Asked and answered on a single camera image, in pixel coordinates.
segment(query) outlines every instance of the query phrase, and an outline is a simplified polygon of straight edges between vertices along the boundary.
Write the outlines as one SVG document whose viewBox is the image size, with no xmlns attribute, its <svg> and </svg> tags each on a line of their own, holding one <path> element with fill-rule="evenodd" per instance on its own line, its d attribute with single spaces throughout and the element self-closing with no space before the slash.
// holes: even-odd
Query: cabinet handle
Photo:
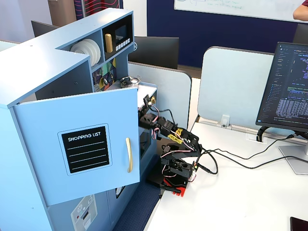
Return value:
<svg viewBox="0 0 308 231">
<path fill-rule="evenodd" d="M 130 173 L 133 170 L 133 154 L 131 151 L 131 145 L 130 145 L 130 139 L 126 138 L 126 146 L 128 151 L 128 160 L 129 160 L 129 167 L 127 169 L 127 172 Z"/>
</svg>

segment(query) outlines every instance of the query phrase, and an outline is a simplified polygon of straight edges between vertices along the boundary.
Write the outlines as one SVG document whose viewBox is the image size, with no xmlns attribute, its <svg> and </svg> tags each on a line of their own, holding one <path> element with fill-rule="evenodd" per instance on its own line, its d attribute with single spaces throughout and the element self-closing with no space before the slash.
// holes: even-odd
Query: gray divider panel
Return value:
<svg viewBox="0 0 308 231">
<path fill-rule="evenodd" d="M 184 71 L 132 62 L 128 64 L 128 74 L 157 85 L 157 108 L 170 109 L 179 127 L 187 129 L 192 88 L 190 75 Z M 169 112 L 160 115 L 172 121 Z"/>
<path fill-rule="evenodd" d="M 223 47 L 212 47 L 203 57 L 198 114 L 230 124 L 259 129 L 256 118 L 269 76 L 273 54 Z M 271 128 L 268 132 L 292 132 Z"/>
</svg>

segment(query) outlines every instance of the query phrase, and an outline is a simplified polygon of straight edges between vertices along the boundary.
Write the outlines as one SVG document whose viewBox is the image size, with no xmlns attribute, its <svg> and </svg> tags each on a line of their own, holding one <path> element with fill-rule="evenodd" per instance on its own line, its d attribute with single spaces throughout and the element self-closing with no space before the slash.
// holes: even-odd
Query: person's arm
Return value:
<svg viewBox="0 0 308 231">
<path fill-rule="evenodd" d="M 308 21 L 308 6 L 300 5 L 293 13 L 293 18 Z"/>
</svg>

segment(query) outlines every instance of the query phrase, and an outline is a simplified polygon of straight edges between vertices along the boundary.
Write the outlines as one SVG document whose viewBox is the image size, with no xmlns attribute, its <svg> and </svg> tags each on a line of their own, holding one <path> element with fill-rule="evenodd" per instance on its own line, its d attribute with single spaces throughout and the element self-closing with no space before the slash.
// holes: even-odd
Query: robotic arm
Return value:
<svg viewBox="0 0 308 231">
<path fill-rule="evenodd" d="M 157 132 L 170 138 L 176 143 L 167 144 L 161 154 L 162 174 L 164 182 L 160 185 L 161 189 L 173 191 L 174 194 L 184 195 L 189 178 L 199 167 L 210 172 L 209 169 L 200 165 L 198 160 L 202 153 L 202 145 L 198 143 L 199 138 L 191 132 L 179 128 L 177 124 L 166 120 L 164 117 L 147 113 L 152 110 L 155 98 L 151 99 L 147 95 L 144 99 L 144 106 L 138 110 L 139 127 L 152 129 L 154 136 Z M 186 157 L 198 157 L 196 162 L 189 164 L 182 160 Z"/>
</svg>

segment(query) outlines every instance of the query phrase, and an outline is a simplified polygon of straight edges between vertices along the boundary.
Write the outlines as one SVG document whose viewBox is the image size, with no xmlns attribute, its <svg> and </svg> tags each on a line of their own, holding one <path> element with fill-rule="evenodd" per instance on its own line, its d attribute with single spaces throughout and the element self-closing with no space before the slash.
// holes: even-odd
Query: red base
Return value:
<svg viewBox="0 0 308 231">
<path fill-rule="evenodd" d="M 172 185 L 171 185 L 171 184 L 169 184 L 169 183 L 166 181 L 166 179 L 165 179 L 165 178 L 164 178 L 164 183 L 165 183 L 166 185 L 168 185 L 168 186 L 172 187 Z M 180 195 L 181 195 L 181 197 L 183 197 L 183 196 L 184 196 L 184 193 L 185 193 L 186 188 L 183 188 L 183 187 L 178 187 L 178 188 L 176 188 L 176 189 L 180 190 L 180 191 L 181 191 L 181 193 L 176 193 L 176 192 L 173 192 L 173 194 L 176 194 L 177 196 L 180 196 Z"/>
</svg>

